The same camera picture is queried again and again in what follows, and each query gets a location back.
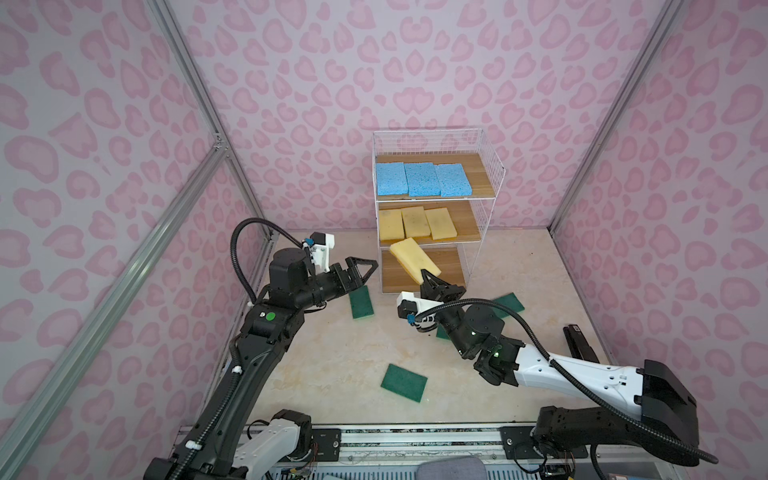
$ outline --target yellow sponge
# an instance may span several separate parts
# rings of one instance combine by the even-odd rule
[[[453,226],[451,215],[448,208],[435,208],[424,212],[429,222],[429,228],[432,230],[433,240],[442,240],[444,238],[456,238],[456,227]]]
[[[389,251],[400,262],[402,268],[406,269],[408,275],[419,285],[424,283],[422,268],[427,269],[436,276],[440,276],[440,273],[442,273],[437,265],[435,265],[435,262],[424,253],[424,250],[416,243],[416,240],[412,238],[406,238],[405,240],[393,243]]]
[[[402,222],[406,226],[406,237],[429,237],[429,229],[424,207],[407,207],[402,211]]]
[[[401,240],[406,238],[402,229],[400,210],[379,210],[379,240]]]

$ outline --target wall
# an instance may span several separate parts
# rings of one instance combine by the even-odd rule
[[[548,225],[661,0],[173,0],[267,216],[373,227],[371,131],[481,125]]]
[[[765,2],[697,1],[649,71],[557,245],[622,364],[660,360],[720,465],[768,475]]]
[[[140,478],[193,424],[245,292],[230,232],[250,212],[222,165],[20,478]],[[252,272],[262,247],[245,229]]]
[[[0,435],[211,144],[141,0],[0,7]]]

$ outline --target shelf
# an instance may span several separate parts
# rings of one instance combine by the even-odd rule
[[[485,167],[480,160],[479,154],[398,154],[398,155],[377,155],[376,163],[389,164],[392,162],[403,162],[405,164],[415,164],[428,162],[437,164],[462,164],[464,172],[467,174],[467,180],[472,185],[472,195],[467,197],[409,197],[406,195],[376,195],[379,202],[403,201],[409,202],[421,200],[457,200],[463,198],[482,198],[491,199],[496,196],[493,191],[491,181],[485,172]]]
[[[404,207],[424,207],[424,210],[430,210],[432,208],[448,208],[448,213],[453,220],[453,226],[456,227],[457,237],[445,238],[443,240],[433,240],[431,237],[413,237],[416,243],[419,245],[433,245],[440,243],[464,243],[464,242],[479,242],[482,238],[480,236],[480,229],[478,229],[475,215],[472,213],[472,206],[469,204],[469,200],[449,200],[449,201],[416,201],[416,202],[387,202],[385,204],[379,204],[380,210],[393,210]],[[400,240],[380,240],[379,245],[381,247],[388,247]]]
[[[456,247],[424,250],[442,271],[440,278],[448,283],[465,285],[462,262]],[[382,291],[384,293],[418,292],[419,284],[400,266],[389,250],[382,251]]]

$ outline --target blue sponge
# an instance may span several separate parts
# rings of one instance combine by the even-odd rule
[[[406,177],[410,197],[440,195],[440,182],[434,164],[406,164]]]
[[[406,169],[402,162],[376,164],[376,192],[379,195],[405,195],[408,193]]]
[[[435,165],[437,179],[440,182],[441,197],[468,197],[472,195],[472,185],[467,180],[462,164]]]

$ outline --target bottom shelf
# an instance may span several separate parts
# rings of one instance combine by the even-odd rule
[[[441,247],[424,250],[435,265],[442,271],[440,278],[448,283],[465,285],[462,262],[458,258],[458,248]],[[382,251],[382,292],[418,292],[419,284],[400,266],[389,250]]]

